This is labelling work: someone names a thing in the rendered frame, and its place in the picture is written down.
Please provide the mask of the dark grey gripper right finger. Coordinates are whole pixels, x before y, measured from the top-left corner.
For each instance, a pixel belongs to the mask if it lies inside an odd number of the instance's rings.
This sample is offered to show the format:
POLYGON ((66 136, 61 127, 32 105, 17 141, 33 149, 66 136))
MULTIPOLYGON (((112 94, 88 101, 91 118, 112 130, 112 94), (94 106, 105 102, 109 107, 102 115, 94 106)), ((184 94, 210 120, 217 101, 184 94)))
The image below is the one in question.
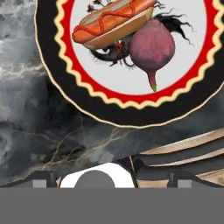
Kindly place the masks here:
POLYGON ((170 171, 168 188, 222 188, 222 185, 196 177, 189 171, 170 171))

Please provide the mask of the white round object grey centre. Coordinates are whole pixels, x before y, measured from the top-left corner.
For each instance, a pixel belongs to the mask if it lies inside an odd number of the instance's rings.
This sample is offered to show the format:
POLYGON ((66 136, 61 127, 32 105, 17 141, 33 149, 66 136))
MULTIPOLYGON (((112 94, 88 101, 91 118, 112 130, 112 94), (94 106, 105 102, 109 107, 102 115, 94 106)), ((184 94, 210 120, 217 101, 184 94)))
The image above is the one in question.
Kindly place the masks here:
POLYGON ((106 163, 66 175, 60 188, 134 188, 128 171, 119 164, 106 163))

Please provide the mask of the dark cabinet front wooden trim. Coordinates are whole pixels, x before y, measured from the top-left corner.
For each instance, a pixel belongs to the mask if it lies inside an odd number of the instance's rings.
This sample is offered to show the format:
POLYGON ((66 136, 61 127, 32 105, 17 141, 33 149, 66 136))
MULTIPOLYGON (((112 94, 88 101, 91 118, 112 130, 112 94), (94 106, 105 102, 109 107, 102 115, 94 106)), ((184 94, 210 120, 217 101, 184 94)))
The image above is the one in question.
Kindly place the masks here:
POLYGON ((169 172, 186 171, 224 187, 224 128, 129 158, 136 186, 167 188, 169 172))

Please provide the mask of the large black red white plate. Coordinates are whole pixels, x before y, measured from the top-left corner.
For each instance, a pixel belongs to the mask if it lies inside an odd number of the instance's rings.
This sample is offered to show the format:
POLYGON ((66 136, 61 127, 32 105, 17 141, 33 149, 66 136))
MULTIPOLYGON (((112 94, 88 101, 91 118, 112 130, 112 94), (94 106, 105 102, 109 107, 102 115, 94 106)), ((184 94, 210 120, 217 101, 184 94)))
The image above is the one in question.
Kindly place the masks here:
POLYGON ((188 116, 221 90, 222 0, 156 1, 150 20, 159 20, 176 46, 170 62, 156 72, 156 92, 130 58, 130 41, 139 29, 97 50, 72 39, 85 16, 114 1, 37 0, 41 61, 51 83, 80 112, 121 128, 157 127, 188 116))

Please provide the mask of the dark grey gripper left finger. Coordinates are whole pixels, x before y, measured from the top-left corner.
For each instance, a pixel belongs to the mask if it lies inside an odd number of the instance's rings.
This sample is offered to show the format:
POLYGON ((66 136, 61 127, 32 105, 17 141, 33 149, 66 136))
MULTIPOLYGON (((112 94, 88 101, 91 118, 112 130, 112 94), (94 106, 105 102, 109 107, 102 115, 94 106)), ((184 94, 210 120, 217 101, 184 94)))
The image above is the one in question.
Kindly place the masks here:
POLYGON ((1 188, 56 188, 56 175, 54 171, 35 171, 24 179, 1 185, 1 188))

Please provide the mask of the hot dog with ketchup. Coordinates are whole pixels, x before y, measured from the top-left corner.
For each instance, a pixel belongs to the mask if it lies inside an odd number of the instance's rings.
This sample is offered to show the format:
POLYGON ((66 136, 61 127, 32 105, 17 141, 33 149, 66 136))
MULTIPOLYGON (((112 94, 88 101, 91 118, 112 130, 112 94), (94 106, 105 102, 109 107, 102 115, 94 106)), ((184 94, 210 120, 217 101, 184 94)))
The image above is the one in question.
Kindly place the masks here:
POLYGON ((90 50, 102 49, 147 23, 157 0, 116 0, 85 16, 72 33, 74 42, 90 50))

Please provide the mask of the purple beetroot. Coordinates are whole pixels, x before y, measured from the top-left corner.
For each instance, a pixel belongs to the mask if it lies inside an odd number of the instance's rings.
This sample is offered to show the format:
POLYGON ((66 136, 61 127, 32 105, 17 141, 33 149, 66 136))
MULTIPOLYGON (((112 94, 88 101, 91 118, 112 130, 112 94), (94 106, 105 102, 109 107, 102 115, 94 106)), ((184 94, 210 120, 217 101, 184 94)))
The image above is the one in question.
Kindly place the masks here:
POLYGON ((157 91, 156 72, 170 62, 175 49, 172 35, 157 19, 148 21, 130 41, 130 58, 137 67, 147 73, 154 92, 157 91))

